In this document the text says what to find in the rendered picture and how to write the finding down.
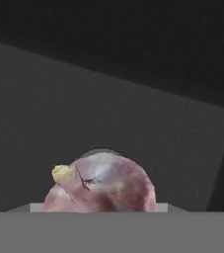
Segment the dark grey sink basin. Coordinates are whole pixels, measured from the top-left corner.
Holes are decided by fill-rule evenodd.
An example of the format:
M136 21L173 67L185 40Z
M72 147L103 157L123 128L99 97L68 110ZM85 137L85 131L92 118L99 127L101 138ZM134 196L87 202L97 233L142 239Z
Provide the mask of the dark grey sink basin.
M0 211L98 150L224 211L224 0L0 0Z

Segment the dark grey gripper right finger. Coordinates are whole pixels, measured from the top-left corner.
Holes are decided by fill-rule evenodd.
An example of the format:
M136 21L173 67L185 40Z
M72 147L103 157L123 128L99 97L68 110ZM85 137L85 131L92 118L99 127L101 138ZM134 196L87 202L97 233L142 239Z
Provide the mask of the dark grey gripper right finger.
M168 203L158 203L156 205L157 212L183 212L182 209L170 205Z

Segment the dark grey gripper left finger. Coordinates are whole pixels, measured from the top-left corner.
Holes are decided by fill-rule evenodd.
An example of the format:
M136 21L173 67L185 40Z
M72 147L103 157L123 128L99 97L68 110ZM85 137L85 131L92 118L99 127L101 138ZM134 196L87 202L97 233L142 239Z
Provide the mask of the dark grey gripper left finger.
M42 212L43 203L29 203L12 209L12 212Z

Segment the pinkish purple onion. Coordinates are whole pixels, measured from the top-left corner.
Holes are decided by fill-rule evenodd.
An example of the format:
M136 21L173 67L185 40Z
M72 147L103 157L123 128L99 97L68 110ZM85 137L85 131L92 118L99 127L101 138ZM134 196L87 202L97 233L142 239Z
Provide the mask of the pinkish purple onion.
M43 203L48 212L155 212L155 188L145 170L133 160L100 152L56 165L55 185Z

